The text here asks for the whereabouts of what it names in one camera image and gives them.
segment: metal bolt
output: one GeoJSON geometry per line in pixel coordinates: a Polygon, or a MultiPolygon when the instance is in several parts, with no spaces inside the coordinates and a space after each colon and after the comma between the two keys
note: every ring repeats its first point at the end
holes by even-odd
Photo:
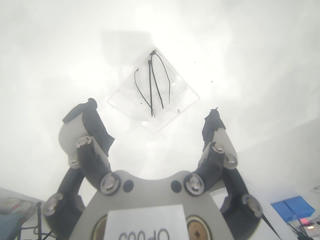
{"type": "Polygon", "coordinates": [[[77,143],[76,143],[76,147],[77,149],[80,148],[80,147],[83,147],[85,145],[89,145],[90,143],[92,142],[92,138],[90,136],[84,136],[84,137],[81,137],[77,143]]]}
{"type": "Polygon", "coordinates": [[[201,195],[205,190],[205,186],[201,177],[196,173],[192,173],[191,178],[189,181],[185,182],[185,185],[192,195],[201,195]]]}
{"type": "Polygon", "coordinates": [[[245,194],[242,196],[242,203],[247,205],[251,211],[254,212],[254,215],[260,218],[263,214],[262,207],[259,201],[250,194],[245,194]]]}
{"type": "Polygon", "coordinates": [[[224,163],[230,167],[231,169],[234,169],[238,166],[238,160],[237,158],[232,155],[232,154],[229,154],[229,153],[226,153],[225,154],[225,157],[224,157],[224,163]]]}
{"type": "Polygon", "coordinates": [[[78,157],[74,154],[69,157],[69,166],[73,169],[78,169],[80,167],[78,157]]]}
{"type": "Polygon", "coordinates": [[[200,181],[194,176],[191,177],[190,184],[194,191],[198,191],[201,187],[200,181]]]}
{"type": "Polygon", "coordinates": [[[63,195],[61,193],[55,193],[52,195],[44,204],[43,214],[45,216],[50,216],[55,213],[55,208],[57,207],[59,201],[63,199],[63,195]]]}
{"type": "Polygon", "coordinates": [[[119,185],[119,181],[112,176],[112,173],[108,173],[101,180],[100,190],[103,194],[111,194],[119,187],[119,185]]]}
{"type": "Polygon", "coordinates": [[[213,150],[214,150],[215,152],[218,152],[219,154],[222,154],[222,153],[223,153],[224,147],[223,147],[223,145],[220,144],[220,143],[215,143],[212,148],[213,148],[213,150]]]}

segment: clear plastic tray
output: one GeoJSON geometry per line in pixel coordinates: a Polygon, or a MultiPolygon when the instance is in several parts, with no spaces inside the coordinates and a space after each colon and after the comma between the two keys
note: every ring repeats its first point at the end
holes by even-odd
{"type": "Polygon", "coordinates": [[[156,134],[197,102],[200,97],[183,80],[163,54],[157,48],[154,50],[163,62],[162,64],[157,55],[153,55],[153,73],[162,98],[162,104],[151,69],[152,94],[150,95],[148,64],[148,60],[151,59],[150,55],[146,55],[145,60],[136,65],[135,70],[110,97],[108,103],[153,134],[156,134]],[[136,84],[148,104],[137,89],[136,84]],[[151,105],[151,96],[153,115],[151,115],[151,108],[149,106],[151,105]]]}

